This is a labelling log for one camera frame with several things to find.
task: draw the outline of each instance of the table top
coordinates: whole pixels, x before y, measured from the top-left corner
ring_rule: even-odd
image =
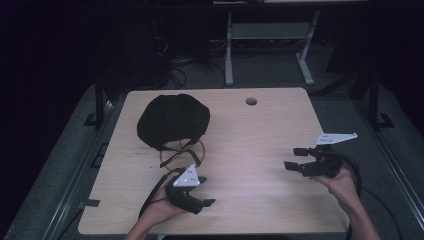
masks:
[[[197,168],[208,180],[191,192],[216,202],[198,214],[186,213],[152,228],[153,234],[272,234],[344,232],[349,221],[321,184],[287,171],[293,148],[315,147],[322,132],[309,97],[301,88],[136,91],[128,94],[79,224],[82,234],[126,234],[147,196],[167,173],[159,152],[142,142],[137,122],[160,94],[189,94],[211,119],[201,141],[205,158]],[[257,104],[248,105],[246,99]],[[193,150],[201,156],[199,144]],[[174,166],[192,163],[182,155]]]

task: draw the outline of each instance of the wire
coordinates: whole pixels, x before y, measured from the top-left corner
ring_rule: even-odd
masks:
[[[393,223],[396,226],[396,230],[398,232],[399,240],[402,240],[403,239],[402,230],[400,229],[399,223],[396,220],[396,217],[393,214],[393,212],[390,210],[390,208],[383,202],[383,200],[381,200],[381,198],[379,198],[375,193],[371,192],[368,188],[362,186],[362,190],[367,192],[369,195],[373,196],[384,207],[384,209],[386,209],[387,213],[390,215],[390,217],[393,220]]]
[[[186,88],[186,87],[185,87],[185,84],[187,83],[187,74],[186,74],[184,71],[182,71],[182,70],[180,70],[180,69],[177,69],[177,68],[171,68],[171,70],[173,70],[173,71],[177,71],[177,72],[181,73],[181,74],[184,76],[184,81],[183,81],[183,83],[179,84],[179,86],[176,86],[176,88],[177,88],[177,89]]]
[[[209,51],[209,56],[221,56],[226,50],[227,42],[225,40],[216,40],[211,42],[212,44],[219,44],[218,47],[215,47]]]
[[[360,198],[361,197],[361,190],[362,190],[362,178],[361,178],[361,175],[359,174],[358,163],[355,162],[355,160],[353,160],[352,158],[350,158],[347,155],[344,155],[344,154],[341,154],[341,153],[339,153],[339,154],[342,156],[343,160],[350,166],[350,168],[353,171],[353,174],[354,174],[355,179],[356,179],[356,193],[358,194],[358,197]],[[352,233],[353,233],[353,231],[352,231],[352,225],[349,224],[349,228],[348,228],[348,230],[346,232],[345,239],[346,240],[351,239],[352,238]]]
[[[144,213],[144,211],[147,209],[147,207],[150,205],[152,198],[155,196],[159,188],[162,186],[162,184],[166,181],[166,179],[174,172],[178,172],[179,174],[182,174],[186,169],[185,168],[175,168],[168,172],[167,174],[163,175],[162,178],[159,180],[159,182],[155,185],[153,190],[150,192],[149,196],[147,197],[146,201],[144,202],[143,206],[140,209],[140,212],[138,214],[138,218],[141,217],[141,215]]]
[[[191,63],[194,62],[194,58],[183,58],[183,59],[174,59],[171,60],[172,63],[174,64],[184,64],[184,63]]]
[[[205,145],[203,144],[202,141],[199,140],[198,142],[200,143],[200,145],[202,146],[202,149],[203,149],[203,155],[200,158],[200,162],[203,162],[203,159],[205,159],[205,155],[206,155],[206,149],[205,149]],[[190,149],[193,146],[194,146],[194,144],[186,146],[185,148],[182,147],[180,151],[183,151],[184,149]],[[163,151],[160,151],[160,153],[159,153],[159,160],[160,160],[161,163],[163,163],[162,152]],[[182,154],[182,152],[175,154],[173,157],[171,157],[171,160],[170,160],[170,162],[168,162],[168,164],[171,163],[172,161],[174,161],[175,159],[177,159],[181,154]],[[172,171],[168,166],[165,165],[164,167],[166,169],[168,169],[168,171]]]
[[[343,76],[339,80],[337,80],[337,81],[329,84],[328,86],[326,86],[326,87],[324,87],[324,88],[322,88],[322,89],[320,89],[318,91],[308,93],[308,95],[310,97],[313,97],[313,96],[324,96],[325,94],[330,93],[331,91],[337,89],[338,87],[340,87],[340,86],[342,86],[342,85],[344,85],[344,84],[346,84],[346,83],[348,83],[350,81],[356,80],[358,77],[360,77],[361,75],[365,74],[367,72],[367,70],[368,69],[365,68],[365,67],[364,68],[360,68],[360,69],[354,71],[353,73],[350,73],[350,74],[348,74],[346,76]]]
[[[161,199],[158,199],[158,200],[151,201],[149,203],[149,205],[152,204],[152,203],[155,203],[155,202],[160,202],[160,201],[165,200],[165,199],[167,199],[167,197],[164,197],[164,198],[161,198]]]
[[[211,64],[211,65],[213,65],[213,66],[217,67],[217,68],[218,68],[218,70],[221,72],[222,77],[223,77],[223,79],[224,79],[224,82],[222,83],[221,88],[224,88],[224,87],[225,87],[225,84],[226,84],[226,82],[225,82],[225,72],[224,72],[224,70],[222,70],[222,68],[221,68],[218,64],[216,64],[216,63],[210,62],[209,64]]]
[[[79,209],[78,212],[75,214],[75,216],[71,219],[71,221],[68,223],[68,225],[65,227],[65,229],[62,230],[62,233],[59,235],[59,237],[57,238],[57,240],[60,240],[63,235],[65,235],[66,231],[68,231],[68,229],[71,227],[72,223],[74,223],[75,219],[77,219],[77,217],[82,213],[82,209]]]
[[[113,54],[108,48],[106,48],[98,39],[93,38],[94,41],[97,43],[97,45],[99,45],[108,55],[110,55],[113,59],[115,59],[116,61],[118,61],[120,64],[122,64],[122,66],[124,66],[125,68],[127,68],[130,72],[132,72],[136,77],[138,77],[139,79],[145,79],[148,78],[147,76],[141,76],[139,72],[137,72],[137,70],[135,70],[132,66],[130,66],[128,63],[126,63],[125,61],[123,61],[122,59],[120,59],[119,57],[117,57],[115,54]],[[162,67],[161,69],[159,69],[154,76],[150,77],[151,79],[156,79],[157,77],[161,76],[161,74],[163,74],[165,72],[165,68]]]
[[[161,50],[160,52],[157,52],[157,54],[159,54],[161,57],[163,57],[164,56],[164,54],[165,54],[165,52],[166,52],[166,50],[168,50],[168,42],[166,41],[166,39],[165,38],[163,38],[163,37],[156,37],[155,38],[156,40],[159,40],[159,43],[162,41],[163,43],[164,43],[164,47],[163,47],[163,50]]]

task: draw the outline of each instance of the black hat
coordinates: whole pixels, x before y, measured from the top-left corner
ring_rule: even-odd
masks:
[[[198,142],[208,128],[209,119],[209,108],[190,95],[160,95],[141,115],[137,135],[158,151],[170,150],[165,146],[168,142],[183,139],[190,139],[188,144]]]

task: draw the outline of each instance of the motion capture marker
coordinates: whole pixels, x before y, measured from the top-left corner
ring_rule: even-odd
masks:
[[[191,165],[181,176],[173,183],[174,187],[197,187],[200,185],[195,165]]]
[[[347,141],[350,139],[354,139],[357,137],[358,135],[356,133],[351,133],[351,134],[321,133],[316,139],[315,143],[317,145],[335,144],[335,143]]]

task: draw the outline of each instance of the white stand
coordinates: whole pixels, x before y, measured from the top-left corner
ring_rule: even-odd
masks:
[[[315,32],[319,14],[320,11],[315,11],[311,22],[308,23],[232,23],[231,12],[229,12],[227,23],[227,54],[225,56],[226,85],[232,86],[234,84],[233,64],[231,61],[232,39],[304,39],[305,45],[301,52],[296,53],[296,60],[299,63],[306,84],[313,85],[314,80],[305,59]]]

